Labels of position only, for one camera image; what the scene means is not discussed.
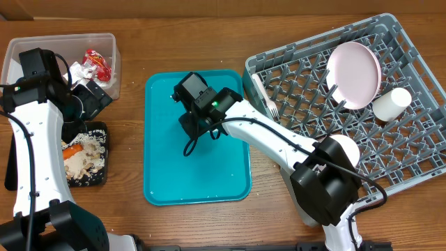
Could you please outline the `red snack wrapper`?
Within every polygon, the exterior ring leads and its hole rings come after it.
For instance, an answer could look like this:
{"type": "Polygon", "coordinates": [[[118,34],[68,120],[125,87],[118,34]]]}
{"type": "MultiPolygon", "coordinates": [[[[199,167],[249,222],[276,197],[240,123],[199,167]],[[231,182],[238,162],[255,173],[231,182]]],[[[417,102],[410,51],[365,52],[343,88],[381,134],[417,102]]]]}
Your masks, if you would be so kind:
{"type": "Polygon", "coordinates": [[[101,82],[108,82],[111,79],[111,67],[105,61],[105,58],[95,50],[86,50],[82,67],[87,70],[90,79],[97,79],[101,82]]]}

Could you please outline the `white tissue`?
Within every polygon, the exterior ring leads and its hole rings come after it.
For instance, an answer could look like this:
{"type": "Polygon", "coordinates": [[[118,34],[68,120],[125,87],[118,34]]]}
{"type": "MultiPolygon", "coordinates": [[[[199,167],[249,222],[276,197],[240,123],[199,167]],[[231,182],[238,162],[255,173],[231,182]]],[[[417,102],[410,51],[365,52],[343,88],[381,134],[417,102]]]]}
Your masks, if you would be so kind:
{"type": "Polygon", "coordinates": [[[95,82],[101,88],[106,87],[109,84],[109,80],[106,80],[105,78],[99,78],[99,69],[100,67],[97,65],[91,65],[89,63],[81,65],[77,61],[74,62],[69,68],[73,88],[77,85],[86,86],[90,81],[95,82]]]}

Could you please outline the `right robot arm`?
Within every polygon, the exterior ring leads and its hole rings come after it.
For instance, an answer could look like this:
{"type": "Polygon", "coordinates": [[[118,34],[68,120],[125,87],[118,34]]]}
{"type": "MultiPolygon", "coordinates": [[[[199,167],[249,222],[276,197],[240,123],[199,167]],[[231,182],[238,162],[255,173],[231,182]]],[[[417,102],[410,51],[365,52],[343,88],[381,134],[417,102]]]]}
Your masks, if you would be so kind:
{"type": "Polygon", "coordinates": [[[189,156],[198,138],[227,135],[260,150],[280,167],[299,214],[308,225],[321,225],[326,250],[359,250],[362,237],[354,222],[360,177],[355,171],[359,148],[347,136],[323,141],[291,132],[254,108],[239,93],[216,91],[190,72],[174,87],[172,98],[186,110],[179,118],[190,140],[189,156]]]}

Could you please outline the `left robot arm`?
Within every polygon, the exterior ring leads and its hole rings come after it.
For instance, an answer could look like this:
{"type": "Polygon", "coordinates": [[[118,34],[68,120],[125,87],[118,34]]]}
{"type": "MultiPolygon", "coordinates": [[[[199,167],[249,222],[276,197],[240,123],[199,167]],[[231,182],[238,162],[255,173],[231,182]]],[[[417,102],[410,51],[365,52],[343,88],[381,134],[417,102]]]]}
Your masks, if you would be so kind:
{"type": "Polygon", "coordinates": [[[135,235],[110,234],[100,218],[76,205],[63,167],[62,142],[112,102],[95,82],[63,80],[60,54],[19,54],[23,77],[2,86],[1,115],[14,133],[17,196],[13,220],[1,225],[6,250],[144,250],[135,235]]]}

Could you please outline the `orange carrot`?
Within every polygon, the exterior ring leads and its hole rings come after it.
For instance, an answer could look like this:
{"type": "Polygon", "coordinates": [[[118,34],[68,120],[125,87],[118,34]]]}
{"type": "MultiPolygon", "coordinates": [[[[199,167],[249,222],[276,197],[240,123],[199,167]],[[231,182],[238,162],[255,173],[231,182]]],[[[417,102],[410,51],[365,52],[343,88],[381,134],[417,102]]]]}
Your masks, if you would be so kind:
{"type": "Polygon", "coordinates": [[[63,159],[67,160],[74,156],[76,153],[82,151],[84,147],[81,144],[74,144],[72,146],[69,146],[68,148],[64,149],[62,151],[63,159]]]}

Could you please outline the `white bowl with rice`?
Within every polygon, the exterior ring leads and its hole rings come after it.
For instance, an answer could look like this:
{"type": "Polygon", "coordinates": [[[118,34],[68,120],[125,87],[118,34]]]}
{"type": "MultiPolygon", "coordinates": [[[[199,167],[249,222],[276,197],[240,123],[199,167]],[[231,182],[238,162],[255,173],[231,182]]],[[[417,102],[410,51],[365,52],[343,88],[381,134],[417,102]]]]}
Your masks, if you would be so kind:
{"type": "Polygon", "coordinates": [[[356,167],[360,160],[360,150],[357,144],[350,137],[345,135],[330,135],[330,138],[341,145],[352,166],[356,167]]]}

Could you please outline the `white plastic fork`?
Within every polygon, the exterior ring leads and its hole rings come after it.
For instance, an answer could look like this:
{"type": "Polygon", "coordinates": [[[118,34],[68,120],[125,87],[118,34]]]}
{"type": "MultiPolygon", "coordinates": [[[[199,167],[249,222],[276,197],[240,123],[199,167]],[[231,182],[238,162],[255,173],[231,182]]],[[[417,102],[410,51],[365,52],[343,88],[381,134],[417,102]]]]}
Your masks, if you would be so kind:
{"type": "Polygon", "coordinates": [[[270,111],[270,113],[272,115],[272,119],[275,121],[278,121],[279,120],[279,112],[278,112],[277,106],[274,101],[269,99],[266,89],[265,89],[260,77],[257,74],[252,74],[251,77],[254,80],[254,83],[259,88],[259,91],[260,91],[261,95],[263,96],[264,104],[270,111]]]}

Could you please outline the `pink round plate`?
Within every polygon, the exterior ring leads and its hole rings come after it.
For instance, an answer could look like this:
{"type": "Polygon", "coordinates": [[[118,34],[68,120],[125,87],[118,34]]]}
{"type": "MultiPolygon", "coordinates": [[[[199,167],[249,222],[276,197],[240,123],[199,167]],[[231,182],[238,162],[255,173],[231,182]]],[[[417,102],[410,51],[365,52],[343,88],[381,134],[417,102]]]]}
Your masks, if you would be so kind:
{"type": "Polygon", "coordinates": [[[328,88],[336,87],[332,97],[344,101],[346,109],[362,109],[376,96],[381,69],[375,54],[357,42],[338,45],[331,53],[326,69],[328,88]]]}

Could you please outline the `white paper cup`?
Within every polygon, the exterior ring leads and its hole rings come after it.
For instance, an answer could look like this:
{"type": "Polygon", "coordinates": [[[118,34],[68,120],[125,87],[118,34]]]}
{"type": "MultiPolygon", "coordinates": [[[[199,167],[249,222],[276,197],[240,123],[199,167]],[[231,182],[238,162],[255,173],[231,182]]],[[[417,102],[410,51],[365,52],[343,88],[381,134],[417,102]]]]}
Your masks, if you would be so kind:
{"type": "Polygon", "coordinates": [[[412,96],[404,88],[395,88],[376,99],[372,104],[375,117],[381,121],[393,121],[412,102],[412,96]]]}

